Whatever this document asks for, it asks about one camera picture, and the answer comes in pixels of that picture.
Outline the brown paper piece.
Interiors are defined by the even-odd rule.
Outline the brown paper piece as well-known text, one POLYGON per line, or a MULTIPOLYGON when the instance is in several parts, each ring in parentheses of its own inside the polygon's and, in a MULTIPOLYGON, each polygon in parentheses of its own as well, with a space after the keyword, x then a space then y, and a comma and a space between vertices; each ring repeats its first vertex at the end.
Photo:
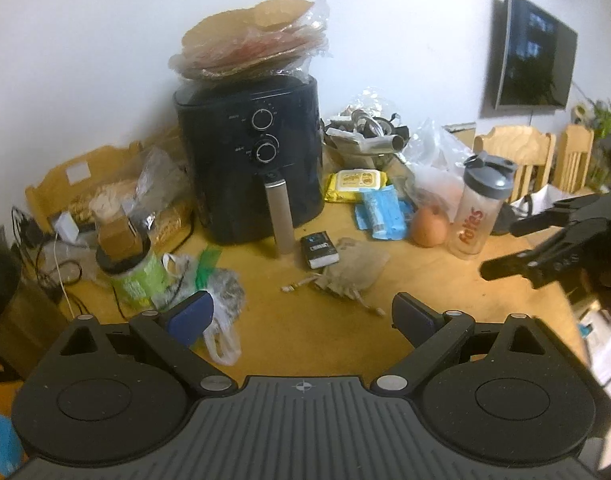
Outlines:
POLYGON ((294 292, 296 289, 310 285, 360 304, 365 310, 378 316, 385 316, 382 308, 372 306, 364 298, 377 278, 385 270, 390 260, 386 250, 371 245, 364 240, 342 237, 337 245, 339 260, 325 266, 322 270, 310 272, 305 278, 281 287, 282 292, 294 292))

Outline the crumpled clear plastic bag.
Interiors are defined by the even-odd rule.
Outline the crumpled clear plastic bag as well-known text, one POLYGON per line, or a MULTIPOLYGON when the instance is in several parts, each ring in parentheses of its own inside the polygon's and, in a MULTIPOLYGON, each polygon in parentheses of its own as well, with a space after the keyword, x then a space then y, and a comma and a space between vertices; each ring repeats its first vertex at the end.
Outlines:
POLYGON ((173 283, 158 308, 159 324, 183 346, 194 348, 202 341, 214 363, 232 366, 242 355, 234 324, 246 292, 236 272, 219 266, 221 254, 221 248, 209 246, 195 258, 162 257, 173 283))

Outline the green label jar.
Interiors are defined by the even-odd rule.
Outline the green label jar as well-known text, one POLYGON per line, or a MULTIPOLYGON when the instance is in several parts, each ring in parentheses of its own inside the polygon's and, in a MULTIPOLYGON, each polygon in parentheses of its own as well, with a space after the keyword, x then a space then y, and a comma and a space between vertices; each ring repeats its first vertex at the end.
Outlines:
POLYGON ((96 262, 118 299, 134 310, 159 309, 166 303, 171 276, 150 240, 145 240, 142 252, 117 262, 98 247, 96 262))

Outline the black kettle base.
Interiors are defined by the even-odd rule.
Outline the black kettle base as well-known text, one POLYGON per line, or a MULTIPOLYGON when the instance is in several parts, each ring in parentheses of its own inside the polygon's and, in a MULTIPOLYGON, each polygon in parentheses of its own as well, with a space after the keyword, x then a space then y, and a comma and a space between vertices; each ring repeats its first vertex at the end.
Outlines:
POLYGON ((511 226, 516 222, 517 214, 514 208, 507 203, 503 203, 499 214, 496 217, 491 234, 493 236, 502 236, 511 231, 511 226))

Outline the wooden chair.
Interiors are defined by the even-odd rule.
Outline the wooden chair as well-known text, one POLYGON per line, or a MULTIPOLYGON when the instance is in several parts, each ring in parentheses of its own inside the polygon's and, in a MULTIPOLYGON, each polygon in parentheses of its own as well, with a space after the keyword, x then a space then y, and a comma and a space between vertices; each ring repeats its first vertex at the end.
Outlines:
POLYGON ((517 165, 513 191, 506 200, 511 203, 540 191, 548 183, 565 193, 582 191, 593 144, 593 131, 580 125, 567 125, 560 136, 541 133, 531 126, 502 126, 475 136, 473 150, 486 151, 517 165))

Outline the clear shaker bottle grey lid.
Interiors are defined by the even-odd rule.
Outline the clear shaker bottle grey lid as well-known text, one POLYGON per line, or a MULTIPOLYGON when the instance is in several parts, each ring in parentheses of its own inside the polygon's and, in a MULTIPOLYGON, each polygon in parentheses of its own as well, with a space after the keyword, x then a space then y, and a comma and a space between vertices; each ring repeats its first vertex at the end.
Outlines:
POLYGON ((513 192, 516 170, 511 160, 485 151, 465 160, 464 191, 447 236, 447 249, 457 258, 473 259, 481 253, 513 192))

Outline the brown spice jar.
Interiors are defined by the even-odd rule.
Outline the brown spice jar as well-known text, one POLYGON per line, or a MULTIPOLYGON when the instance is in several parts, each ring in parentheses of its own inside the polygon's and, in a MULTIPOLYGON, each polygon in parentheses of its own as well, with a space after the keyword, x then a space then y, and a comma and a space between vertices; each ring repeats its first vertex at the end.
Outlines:
POLYGON ((100 223, 98 244, 112 263, 137 256, 144 247, 141 234, 127 216, 118 216, 100 223))

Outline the red apple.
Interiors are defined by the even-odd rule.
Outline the red apple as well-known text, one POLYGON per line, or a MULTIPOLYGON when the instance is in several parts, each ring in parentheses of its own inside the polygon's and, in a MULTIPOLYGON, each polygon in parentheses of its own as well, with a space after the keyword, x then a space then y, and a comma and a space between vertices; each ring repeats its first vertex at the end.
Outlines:
POLYGON ((445 242, 449 230, 449 218, 439 206, 424 206, 415 212, 409 236, 416 245, 432 248, 445 242))

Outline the blue snack packets pile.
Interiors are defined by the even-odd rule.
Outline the blue snack packets pile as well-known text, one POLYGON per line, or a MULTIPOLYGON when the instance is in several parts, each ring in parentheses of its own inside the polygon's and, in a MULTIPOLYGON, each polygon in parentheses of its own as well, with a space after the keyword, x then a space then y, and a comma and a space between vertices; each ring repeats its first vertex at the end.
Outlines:
POLYGON ((371 232, 374 240, 404 240, 409 234, 409 220, 415 212, 407 200, 401 200, 394 186, 365 190, 354 207, 354 220, 361 231, 371 232))

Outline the small black white box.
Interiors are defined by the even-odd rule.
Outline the small black white box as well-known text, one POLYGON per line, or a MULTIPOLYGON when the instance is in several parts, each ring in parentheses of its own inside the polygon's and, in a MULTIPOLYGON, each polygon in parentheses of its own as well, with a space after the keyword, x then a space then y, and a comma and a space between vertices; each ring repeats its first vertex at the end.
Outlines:
POLYGON ((317 270, 340 260, 336 247, 325 231, 307 234, 300 238, 304 260, 311 270, 317 270))

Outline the steel electric kettle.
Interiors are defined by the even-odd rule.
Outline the steel electric kettle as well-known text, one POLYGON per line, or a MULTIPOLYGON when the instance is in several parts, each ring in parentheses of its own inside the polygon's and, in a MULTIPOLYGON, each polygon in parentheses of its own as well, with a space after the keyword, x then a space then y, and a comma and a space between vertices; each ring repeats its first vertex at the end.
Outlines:
POLYGON ((24 277, 0 230, 0 382, 26 379, 67 326, 59 307, 24 277))

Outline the yellow wet wipes pack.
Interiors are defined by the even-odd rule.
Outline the yellow wet wipes pack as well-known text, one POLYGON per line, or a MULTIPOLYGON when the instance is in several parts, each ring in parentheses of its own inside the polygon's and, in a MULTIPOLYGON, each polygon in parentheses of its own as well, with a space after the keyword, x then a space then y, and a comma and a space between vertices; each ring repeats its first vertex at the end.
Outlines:
POLYGON ((361 203, 363 193, 377 191, 388 183, 386 172, 376 169, 344 169, 331 174, 326 182, 327 203, 361 203))

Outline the dark blue air fryer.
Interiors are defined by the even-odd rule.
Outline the dark blue air fryer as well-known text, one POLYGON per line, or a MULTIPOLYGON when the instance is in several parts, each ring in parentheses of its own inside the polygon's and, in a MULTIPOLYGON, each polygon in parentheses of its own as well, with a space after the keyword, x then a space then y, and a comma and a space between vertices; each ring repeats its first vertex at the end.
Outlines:
POLYGON ((199 219, 214 243, 278 238, 323 211, 314 77, 189 82, 173 102, 199 219))

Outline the basket of tools and tape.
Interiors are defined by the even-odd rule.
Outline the basket of tools and tape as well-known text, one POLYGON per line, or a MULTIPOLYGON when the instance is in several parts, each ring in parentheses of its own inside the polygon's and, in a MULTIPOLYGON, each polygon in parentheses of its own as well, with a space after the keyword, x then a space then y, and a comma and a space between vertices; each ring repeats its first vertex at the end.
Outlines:
POLYGON ((347 169, 385 169, 409 143, 409 127, 357 108, 330 118, 323 128, 323 145, 330 159, 347 169))

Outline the wall mounted television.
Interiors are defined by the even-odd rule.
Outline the wall mounted television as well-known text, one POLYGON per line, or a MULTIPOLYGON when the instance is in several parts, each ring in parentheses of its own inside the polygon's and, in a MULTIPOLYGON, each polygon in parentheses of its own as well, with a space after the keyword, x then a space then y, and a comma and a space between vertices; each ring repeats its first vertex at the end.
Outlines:
POLYGON ((578 33, 530 0, 505 0, 497 110, 562 110, 572 84, 578 33))

